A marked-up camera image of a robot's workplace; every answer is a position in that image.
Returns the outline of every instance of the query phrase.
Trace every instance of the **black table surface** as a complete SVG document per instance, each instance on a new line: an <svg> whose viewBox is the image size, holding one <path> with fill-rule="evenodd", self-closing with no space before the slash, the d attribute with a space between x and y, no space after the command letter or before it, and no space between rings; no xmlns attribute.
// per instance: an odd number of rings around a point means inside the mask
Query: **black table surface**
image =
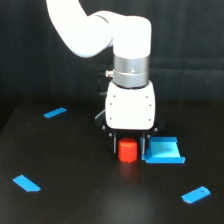
<svg viewBox="0 0 224 224"><path fill-rule="evenodd" d="M0 134L1 224L224 223L224 106L157 107L167 123L159 135L176 136L186 157L176 165L122 163L94 123L100 108L43 117L53 109L21 104ZM21 174L41 190L16 185ZM201 186L211 195L182 200Z"/></svg>

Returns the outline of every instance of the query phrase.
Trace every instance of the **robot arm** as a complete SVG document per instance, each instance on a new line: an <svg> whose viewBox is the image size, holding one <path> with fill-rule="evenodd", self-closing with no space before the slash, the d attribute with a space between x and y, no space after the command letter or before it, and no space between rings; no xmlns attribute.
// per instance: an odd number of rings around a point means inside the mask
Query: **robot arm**
<svg viewBox="0 0 224 224"><path fill-rule="evenodd" d="M55 29L74 54L89 58L111 44L107 21L88 17L78 0L47 0L47 8Z"/></svg>
<svg viewBox="0 0 224 224"><path fill-rule="evenodd" d="M73 53L88 58L113 46L114 70L107 73L113 80L105 103L109 129L149 131L155 118L155 96L149 81L149 20L109 11L87 16L78 0L46 1L53 25Z"/></svg>
<svg viewBox="0 0 224 224"><path fill-rule="evenodd" d="M142 17L100 11L87 16L78 0L47 0L51 21L67 47L76 55L92 57L114 45L125 59L147 57L151 24Z"/></svg>

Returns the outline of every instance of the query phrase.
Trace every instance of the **blue flat tile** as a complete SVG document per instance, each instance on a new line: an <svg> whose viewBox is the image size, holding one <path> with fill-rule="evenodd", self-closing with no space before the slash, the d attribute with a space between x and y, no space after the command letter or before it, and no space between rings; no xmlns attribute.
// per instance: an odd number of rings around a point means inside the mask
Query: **blue flat tile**
<svg viewBox="0 0 224 224"><path fill-rule="evenodd" d="M191 191L183 196L181 196L183 198L183 200L189 204L198 201L201 198L204 198L208 195L210 195L210 191L205 188L205 187L199 187L198 189Z"/></svg>
<svg viewBox="0 0 224 224"><path fill-rule="evenodd" d="M54 117L54 116L56 116L58 114L61 114L61 113L65 112L65 111L66 111L66 109L63 108L63 107L61 107L61 108L58 108L56 110L53 110L53 111L51 111L49 113L44 114L44 117L51 118L51 117Z"/></svg>
<svg viewBox="0 0 224 224"><path fill-rule="evenodd" d="M13 179L13 181L27 192L40 190L40 188L36 184L34 184L23 175L16 177L15 179Z"/></svg>

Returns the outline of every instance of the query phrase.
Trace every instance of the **blue block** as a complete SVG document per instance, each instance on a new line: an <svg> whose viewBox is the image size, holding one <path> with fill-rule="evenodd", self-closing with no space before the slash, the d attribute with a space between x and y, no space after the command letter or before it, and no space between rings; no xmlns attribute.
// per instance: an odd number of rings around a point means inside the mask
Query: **blue block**
<svg viewBox="0 0 224 224"><path fill-rule="evenodd" d="M40 188L36 184L34 184L23 175L16 177L15 179L13 179L13 181L27 192L40 190Z"/></svg>
<svg viewBox="0 0 224 224"><path fill-rule="evenodd" d="M147 163L184 163L185 157L149 157L145 159Z"/></svg>
<svg viewBox="0 0 224 224"><path fill-rule="evenodd" d="M191 191L183 196L183 200L187 203L193 203L201 198L204 198L207 195L210 195L210 191L205 187L199 187L198 189Z"/></svg>
<svg viewBox="0 0 224 224"><path fill-rule="evenodd" d="M176 137L151 137L150 142L177 142Z"/></svg>
<svg viewBox="0 0 224 224"><path fill-rule="evenodd" d="M180 157L176 142L151 142L150 149L153 157Z"/></svg>
<svg viewBox="0 0 224 224"><path fill-rule="evenodd" d="M176 137L152 137L150 149L146 149L146 155L142 155L142 160L147 163L184 163L185 157L180 157L176 142Z"/></svg>
<svg viewBox="0 0 224 224"><path fill-rule="evenodd" d="M61 114L61 113L65 112L65 111L66 111L66 109L61 107L59 109L56 109L56 110L53 110L53 111L51 111L49 113L44 114L44 117L46 117L46 118L54 117L54 116L56 116L58 114Z"/></svg>

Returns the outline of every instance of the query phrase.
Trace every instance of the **red cube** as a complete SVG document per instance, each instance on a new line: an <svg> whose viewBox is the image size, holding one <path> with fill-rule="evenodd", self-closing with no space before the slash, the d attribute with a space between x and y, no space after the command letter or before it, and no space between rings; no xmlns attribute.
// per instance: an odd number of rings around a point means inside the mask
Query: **red cube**
<svg viewBox="0 0 224 224"><path fill-rule="evenodd" d="M122 162L131 163L138 157L138 144L135 139L123 138L119 141L118 157Z"/></svg>

